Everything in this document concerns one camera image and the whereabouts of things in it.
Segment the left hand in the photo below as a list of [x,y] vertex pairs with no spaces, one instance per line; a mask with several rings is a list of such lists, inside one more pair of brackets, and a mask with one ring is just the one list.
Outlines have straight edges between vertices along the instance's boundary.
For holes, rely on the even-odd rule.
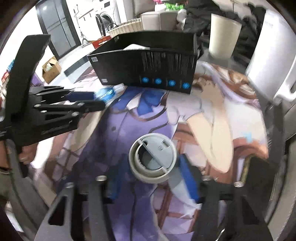
[[[38,143],[32,144],[30,146],[22,147],[22,152],[18,155],[18,158],[21,163],[28,165],[36,157]],[[5,142],[1,141],[1,168],[9,169],[10,165],[6,158],[6,146]]]

